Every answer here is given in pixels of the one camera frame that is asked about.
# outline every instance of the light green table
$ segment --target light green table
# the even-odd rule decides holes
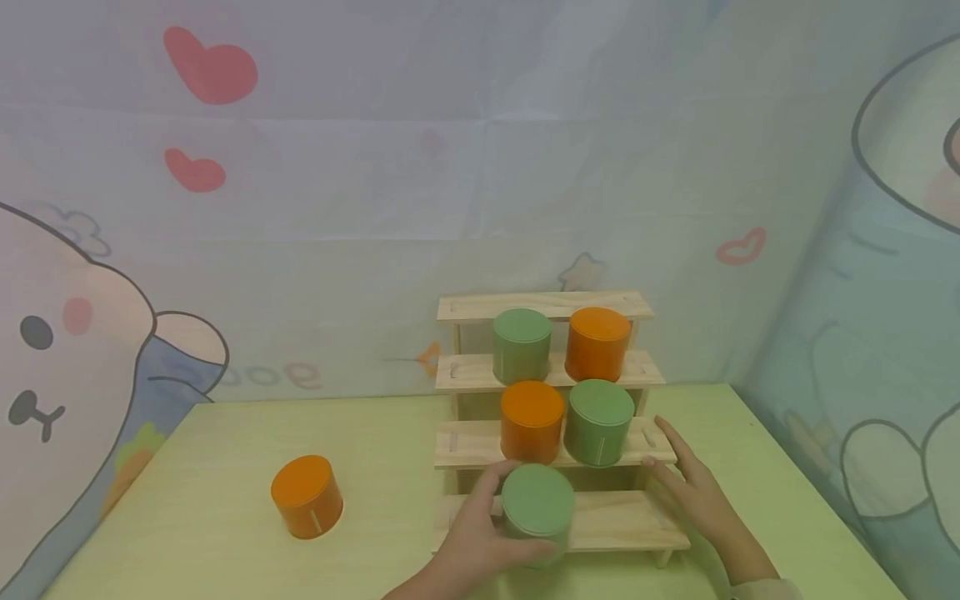
[[[434,429],[445,396],[198,406],[46,594],[47,600],[376,600],[429,558],[442,475]],[[736,394],[724,385],[651,394],[713,469],[780,572],[807,600],[903,600]],[[270,500],[302,454],[332,462],[344,517],[318,540],[290,537]],[[724,597],[696,536],[666,569],[644,554],[575,555],[501,577],[477,598]]]

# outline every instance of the red heart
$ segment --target red heart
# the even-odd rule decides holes
[[[717,249],[717,260],[725,265],[745,265],[756,260],[767,243],[767,230],[753,228],[743,238],[731,240]]]
[[[216,160],[190,160],[182,150],[176,148],[168,148],[163,153],[163,159],[174,179],[191,192],[212,192],[227,180],[227,172]]]
[[[163,45],[180,78],[204,104],[236,102],[256,87],[256,62],[243,48],[226,44],[204,48],[182,27],[167,28]]]

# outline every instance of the orange cylinder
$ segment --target orange cylinder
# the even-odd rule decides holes
[[[542,381],[518,381],[500,397],[500,450],[506,458],[549,465],[560,452],[564,399]]]
[[[575,381],[616,381],[630,344],[630,322],[620,313],[591,306],[570,316],[566,340],[566,374]]]
[[[312,540],[330,531],[344,511],[333,468],[323,456],[301,456],[274,477],[270,496],[295,538]]]

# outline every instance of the wooden step rack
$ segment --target wooden step rack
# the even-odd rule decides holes
[[[451,393],[453,420],[441,423],[434,449],[434,468],[445,470],[449,475],[434,519],[434,551],[444,541],[468,492],[459,475],[504,458],[500,451],[498,420],[461,420],[462,395],[499,393],[504,389],[493,376],[492,354],[462,353],[461,327],[492,324],[497,315],[511,308],[530,308],[550,321],[562,323],[568,322],[574,311],[587,306],[603,306],[626,317],[632,327],[631,347],[639,322],[654,316],[639,292],[544,292],[440,298],[437,320],[452,326],[453,354],[440,357],[436,387],[438,391]],[[550,354],[546,383],[560,389],[576,383],[566,374],[562,352]],[[675,550],[690,547],[690,540],[673,512],[644,490],[647,481],[641,465],[644,457],[652,456],[668,464],[677,462],[677,455],[663,432],[652,420],[643,417],[650,389],[663,385],[663,377],[647,352],[630,349],[616,383],[630,393],[636,406],[623,457],[615,465],[636,470],[630,478],[633,488],[576,491],[569,552],[656,552],[656,564],[663,568]],[[497,402],[498,397],[490,401]],[[573,460],[562,444],[560,455],[551,467],[590,468]],[[494,512],[499,511],[497,501]]]

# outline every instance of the cylindrical container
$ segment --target cylindrical container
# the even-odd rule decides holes
[[[500,450],[511,460],[549,465],[560,451],[564,399],[542,381],[518,381],[500,397]]]
[[[573,486],[558,470],[522,465],[503,482],[504,531],[510,538],[541,538],[557,544],[557,552],[534,564],[545,568],[558,561],[569,546],[573,522]]]
[[[616,381],[630,344],[630,322],[620,313],[591,306],[570,316],[566,340],[566,374],[574,381]]]
[[[634,401],[626,390],[603,379],[587,379],[570,390],[564,446],[589,467],[611,467],[623,456],[634,418]]]
[[[493,375],[503,385],[546,378],[550,320],[536,310],[512,308],[493,320]]]
[[[270,487],[287,529],[295,538],[312,540],[333,528],[344,511],[344,499],[323,456],[301,456],[282,468]]]

